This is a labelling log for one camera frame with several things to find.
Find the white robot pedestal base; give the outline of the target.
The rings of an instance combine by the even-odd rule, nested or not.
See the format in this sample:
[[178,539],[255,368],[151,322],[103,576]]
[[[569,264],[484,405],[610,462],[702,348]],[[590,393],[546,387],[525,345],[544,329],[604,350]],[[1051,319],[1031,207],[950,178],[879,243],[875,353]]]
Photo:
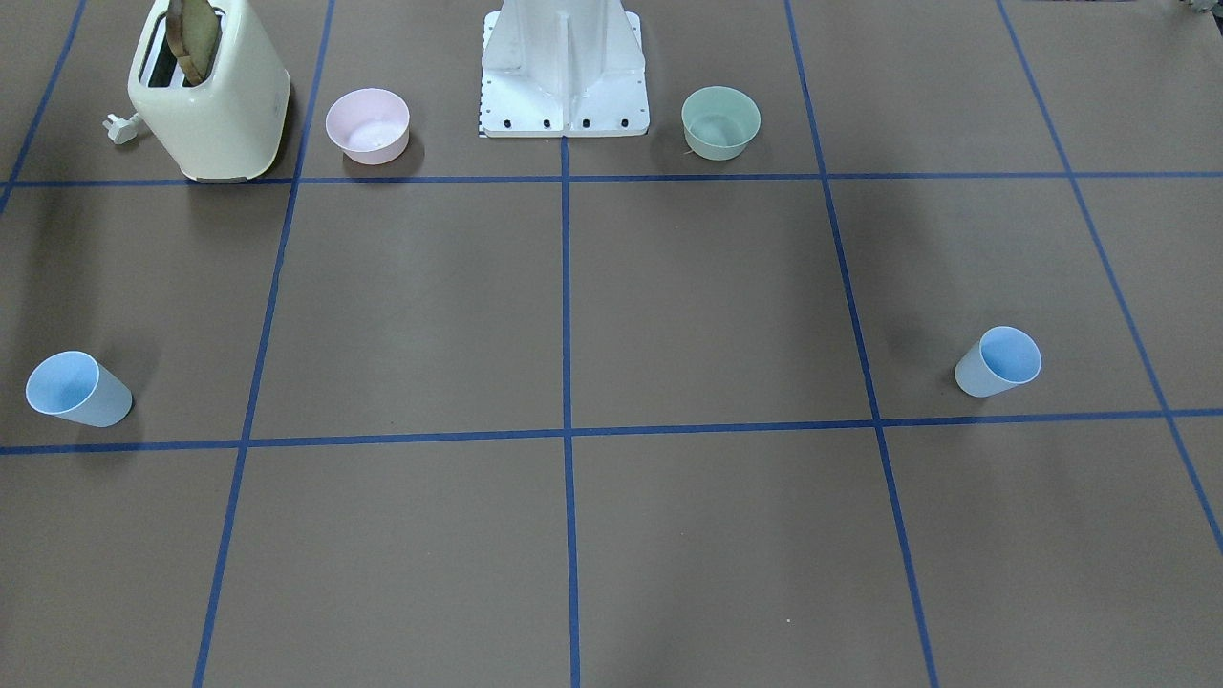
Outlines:
[[620,1],[504,1],[482,21],[479,134],[638,137],[651,127],[642,23]]

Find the light blue cup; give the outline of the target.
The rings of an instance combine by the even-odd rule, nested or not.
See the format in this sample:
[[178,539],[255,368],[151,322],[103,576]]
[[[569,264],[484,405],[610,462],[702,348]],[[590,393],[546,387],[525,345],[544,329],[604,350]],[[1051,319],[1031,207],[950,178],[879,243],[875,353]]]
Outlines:
[[24,397],[43,415],[95,428],[117,425],[135,406],[126,384],[78,349],[42,360],[27,379]]
[[1040,345],[1019,328],[997,326],[983,332],[954,367],[965,395],[987,398],[1031,382],[1042,371]]

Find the brown toast slice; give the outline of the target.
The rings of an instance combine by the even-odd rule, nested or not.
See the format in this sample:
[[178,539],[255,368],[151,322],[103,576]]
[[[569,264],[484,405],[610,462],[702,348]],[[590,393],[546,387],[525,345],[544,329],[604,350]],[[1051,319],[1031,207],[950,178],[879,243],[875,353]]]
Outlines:
[[216,9],[204,0],[171,0],[165,22],[165,40],[183,73],[183,82],[192,87],[202,84],[212,73],[220,44]]

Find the cream two-slot toaster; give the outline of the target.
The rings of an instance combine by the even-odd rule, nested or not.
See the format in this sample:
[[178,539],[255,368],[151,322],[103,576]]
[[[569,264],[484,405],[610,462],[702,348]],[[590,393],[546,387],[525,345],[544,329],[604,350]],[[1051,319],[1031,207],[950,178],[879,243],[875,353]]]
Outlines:
[[193,182],[248,182],[275,163],[291,77],[249,1],[212,1],[219,24],[208,77],[191,84],[168,38],[169,1],[153,2],[126,79],[148,130]]

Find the pink plastic bowl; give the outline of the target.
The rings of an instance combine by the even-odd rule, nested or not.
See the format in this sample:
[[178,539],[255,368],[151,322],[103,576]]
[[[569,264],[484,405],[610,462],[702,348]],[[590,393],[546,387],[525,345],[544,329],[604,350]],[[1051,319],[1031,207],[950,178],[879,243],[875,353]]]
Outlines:
[[411,112],[393,90],[363,88],[333,101],[325,132],[349,160],[382,165],[401,156],[410,141]]

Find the green plastic bowl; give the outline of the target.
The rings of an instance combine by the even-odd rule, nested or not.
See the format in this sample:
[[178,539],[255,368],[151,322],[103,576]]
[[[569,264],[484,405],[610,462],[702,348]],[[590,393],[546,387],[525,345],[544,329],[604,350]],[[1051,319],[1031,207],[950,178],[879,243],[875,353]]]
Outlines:
[[707,161],[730,161],[759,134],[762,112],[746,93],[707,86],[685,98],[680,110],[690,152]]

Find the white toaster plug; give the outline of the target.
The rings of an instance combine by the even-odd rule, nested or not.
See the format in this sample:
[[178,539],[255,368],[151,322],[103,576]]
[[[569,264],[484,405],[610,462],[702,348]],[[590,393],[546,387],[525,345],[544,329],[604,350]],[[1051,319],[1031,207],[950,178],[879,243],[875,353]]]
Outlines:
[[128,119],[120,119],[115,114],[108,115],[103,121],[103,127],[106,131],[108,139],[114,145],[124,145],[139,136],[141,130],[143,130],[143,119],[139,112],[135,112]]

